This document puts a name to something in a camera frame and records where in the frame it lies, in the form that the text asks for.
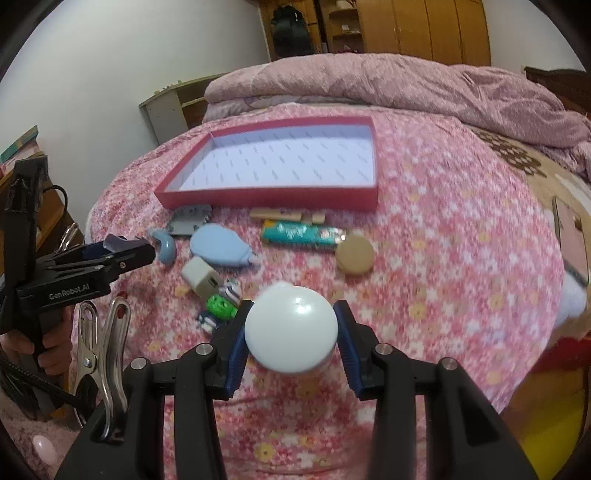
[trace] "folded blanket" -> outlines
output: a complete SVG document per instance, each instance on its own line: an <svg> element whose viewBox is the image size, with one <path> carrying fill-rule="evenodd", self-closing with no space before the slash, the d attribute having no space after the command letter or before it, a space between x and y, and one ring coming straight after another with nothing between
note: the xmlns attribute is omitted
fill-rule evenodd
<svg viewBox="0 0 591 480"><path fill-rule="evenodd" d="M293 96L345 98L454 116L530 144L573 149L570 155L556 155L573 163L571 171L584 171L591 162L591 122L566 111L545 87L499 68L447 66L387 53L294 57L237 70L207 88L205 98L212 105L205 120L235 113L232 101L252 109L257 107L251 97L277 95L286 96L283 101Z"/></svg>

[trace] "white wall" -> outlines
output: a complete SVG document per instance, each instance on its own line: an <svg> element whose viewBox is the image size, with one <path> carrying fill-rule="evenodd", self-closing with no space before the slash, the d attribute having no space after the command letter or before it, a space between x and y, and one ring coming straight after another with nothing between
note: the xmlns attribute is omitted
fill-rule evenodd
<svg viewBox="0 0 591 480"><path fill-rule="evenodd" d="M141 102L268 60L251 0L64 0L0 82L0 151L37 124L51 178L84 224L117 172L156 146Z"/></svg>
<svg viewBox="0 0 591 480"><path fill-rule="evenodd" d="M558 28L530 0L483 0L491 39L492 64L513 72L583 65Z"/></svg>

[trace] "gray plastic part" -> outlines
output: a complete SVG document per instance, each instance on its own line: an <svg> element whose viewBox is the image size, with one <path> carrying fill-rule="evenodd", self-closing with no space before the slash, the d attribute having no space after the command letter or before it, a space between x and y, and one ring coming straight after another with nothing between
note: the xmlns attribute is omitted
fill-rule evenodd
<svg viewBox="0 0 591 480"><path fill-rule="evenodd" d="M190 205L173 212L167 230L172 236L191 236L200 226L207 223L212 215L211 205Z"/></svg>

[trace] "pink floral bedsheet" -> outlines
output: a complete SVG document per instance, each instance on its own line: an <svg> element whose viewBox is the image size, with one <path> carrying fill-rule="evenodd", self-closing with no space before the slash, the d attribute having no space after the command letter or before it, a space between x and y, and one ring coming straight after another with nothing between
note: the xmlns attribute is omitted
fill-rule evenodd
<svg viewBox="0 0 591 480"><path fill-rule="evenodd" d="M502 410L545 347L564 268L528 187L456 119L371 107L281 105L209 122L117 175L93 208L92 240L107 233L133 238L166 225L170 213L152 190L211 129L337 114L369 115L377 131L382 159L377 211L327 213L331 225L358 229L372 242L373 271L346 278L331 254L261 244L260 224L247 210L214 209L212 221L237 231L261 259L258 268L222 274L239 280L247 298L286 280L330 301L346 299L358 320L407 355L433 362L457 358ZM134 313L126 364L137 356L173 359L207 339L196 321L203 305L180 277L190 258L188 240L178 240L177 249L171 268L155 262L113 285L113 294L127 294ZM98 301L100 311L110 299ZM167 478L174 477L171 406L165 416ZM216 405L229 477L361 480L374 408L348 389L338 353L321 374L308 378L282 377L249 361L235 397ZM417 478L423 478L425 426L418 410Z"/></svg>

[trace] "yellow object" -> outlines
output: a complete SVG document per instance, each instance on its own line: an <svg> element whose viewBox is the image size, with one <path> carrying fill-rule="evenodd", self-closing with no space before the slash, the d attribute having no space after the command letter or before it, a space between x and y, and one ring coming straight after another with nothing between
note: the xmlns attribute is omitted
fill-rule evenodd
<svg viewBox="0 0 591 480"><path fill-rule="evenodd" d="M530 374L503 413L540 480L552 480L577 444L586 408L583 374Z"/></svg>

